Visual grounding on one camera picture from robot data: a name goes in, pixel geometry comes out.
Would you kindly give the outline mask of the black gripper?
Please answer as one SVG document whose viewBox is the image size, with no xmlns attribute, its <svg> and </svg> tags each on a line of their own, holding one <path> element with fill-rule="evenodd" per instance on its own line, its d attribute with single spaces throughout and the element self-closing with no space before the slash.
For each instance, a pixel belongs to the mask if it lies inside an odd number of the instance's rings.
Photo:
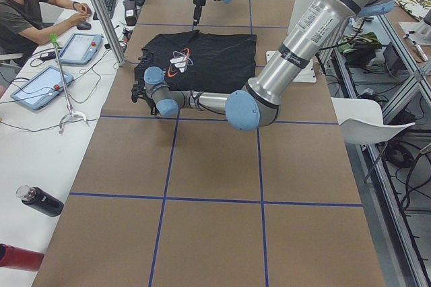
<svg viewBox="0 0 431 287">
<path fill-rule="evenodd" d="M 150 108 L 151 115 L 157 115 L 158 109 L 156 103 L 152 98 L 147 95 L 144 81 L 135 80 L 133 87 L 131 88 L 131 101 L 137 103 L 138 100 L 144 100 Z"/>
<path fill-rule="evenodd" d="M 195 5 L 193 12 L 193 25 L 197 26 L 201 19 L 202 8 L 205 6 L 205 0 L 193 0 Z"/>
</svg>

